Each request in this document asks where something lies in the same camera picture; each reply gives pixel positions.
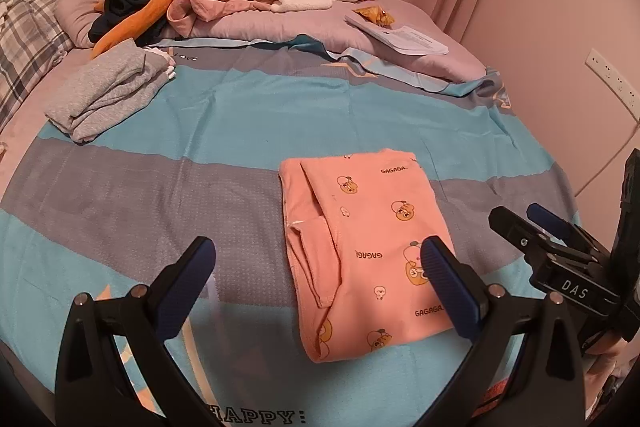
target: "stack of paper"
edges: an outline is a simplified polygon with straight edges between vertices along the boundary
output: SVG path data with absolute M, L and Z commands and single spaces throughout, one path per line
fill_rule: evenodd
M 373 38 L 384 42 L 387 46 L 402 55 L 446 55 L 449 48 L 409 26 L 397 30 L 381 28 L 354 14 L 345 15 L 345 20 L 361 29 Z

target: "electrical socket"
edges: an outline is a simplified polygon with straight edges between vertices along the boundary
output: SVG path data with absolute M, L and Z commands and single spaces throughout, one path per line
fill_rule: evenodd
M 640 121 L 640 94 L 628 80 L 596 50 L 591 50 L 584 63 L 597 74 L 625 105 L 636 121 Z

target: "gray folded sweatpants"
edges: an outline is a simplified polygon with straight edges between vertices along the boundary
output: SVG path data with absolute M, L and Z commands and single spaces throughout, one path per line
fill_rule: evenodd
M 168 67 L 127 39 L 69 76 L 45 114 L 73 141 L 91 141 L 146 107 L 169 80 Z

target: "pink folded clothing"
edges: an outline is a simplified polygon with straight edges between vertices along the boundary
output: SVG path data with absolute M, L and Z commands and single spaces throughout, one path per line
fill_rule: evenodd
M 271 10 L 270 2 L 247 0 L 173 0 L 166 11 L 169 24 L 183 37 L 189 37 L 196 19 L 211 22 L 225 15 L 247 10 Z
M 353 359 L 447 330 L 420 244 L 453 251 L 433 189 L 408 152 L 382 150 L 280 165 L 287 256 L 300 336 L 314 362 Z

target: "metal bolt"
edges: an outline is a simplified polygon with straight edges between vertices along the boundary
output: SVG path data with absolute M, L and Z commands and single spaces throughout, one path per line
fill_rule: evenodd
M 74 304 L 76 306 L 82 306 L 88 298 L 89 295 L 87 295 L 86 293 L 79 293 L 74 297 Z
M 148 289 L 149 288 L 144 284 L 136 284 L 135 286 L 133 286 L 130 293 L 132 297 L 140 299 L 141 297 L 144 297 L 146 295 Z
M 558 292 L 549 293 L 549 299 L 553 304 L 562 304 L 564 302 L 564 297 L 562 297 Z
M 507 293 L 507 290 L 505 290 L 504 286 L 500 284 L 491 284 L 489 285 L 489 293 L 495 298 L 499 299 L 500 297 L 504 297 L 505 293 Z

